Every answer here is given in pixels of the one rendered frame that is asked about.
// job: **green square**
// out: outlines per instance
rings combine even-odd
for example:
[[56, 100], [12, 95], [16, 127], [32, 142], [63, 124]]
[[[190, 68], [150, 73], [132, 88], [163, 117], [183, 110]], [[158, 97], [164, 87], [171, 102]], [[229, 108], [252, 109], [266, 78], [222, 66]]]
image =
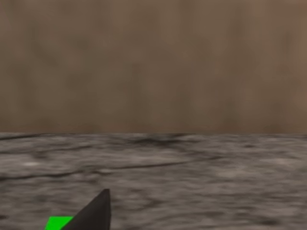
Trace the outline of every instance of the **green square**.
[[49, 217], [45, 230], [61, 230], [73, 217]]

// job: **black object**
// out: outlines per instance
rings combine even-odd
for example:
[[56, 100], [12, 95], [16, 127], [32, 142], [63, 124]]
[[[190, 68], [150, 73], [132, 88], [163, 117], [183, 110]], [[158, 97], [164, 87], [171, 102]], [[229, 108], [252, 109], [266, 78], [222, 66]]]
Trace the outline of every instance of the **black object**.
[[110, 230], [110, 190], [103, 190], [61, 230]]

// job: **bright green object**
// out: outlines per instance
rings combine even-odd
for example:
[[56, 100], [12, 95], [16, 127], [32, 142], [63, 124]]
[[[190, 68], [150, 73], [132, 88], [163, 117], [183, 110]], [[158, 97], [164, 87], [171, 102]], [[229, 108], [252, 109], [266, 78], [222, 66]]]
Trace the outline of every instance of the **bright green object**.
[[45, 230], [61, 230], [73, 217], [49, 217]]

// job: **wall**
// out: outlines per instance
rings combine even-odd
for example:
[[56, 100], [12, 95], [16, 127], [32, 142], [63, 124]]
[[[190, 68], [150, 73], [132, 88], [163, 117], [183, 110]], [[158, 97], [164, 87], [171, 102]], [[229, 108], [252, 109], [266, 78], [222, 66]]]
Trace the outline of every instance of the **wall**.
[[1, 131], [307, 131], [303, 0], [4, 0], [1, 11]]

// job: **brown backdrop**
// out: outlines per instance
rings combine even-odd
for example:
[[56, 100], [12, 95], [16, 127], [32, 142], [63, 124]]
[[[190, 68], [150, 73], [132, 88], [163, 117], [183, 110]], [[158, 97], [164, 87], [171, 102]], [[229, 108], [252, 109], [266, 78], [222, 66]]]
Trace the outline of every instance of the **brown backdrop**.
[[0, 131], [307, 131], [305, 2], [3, 0]]

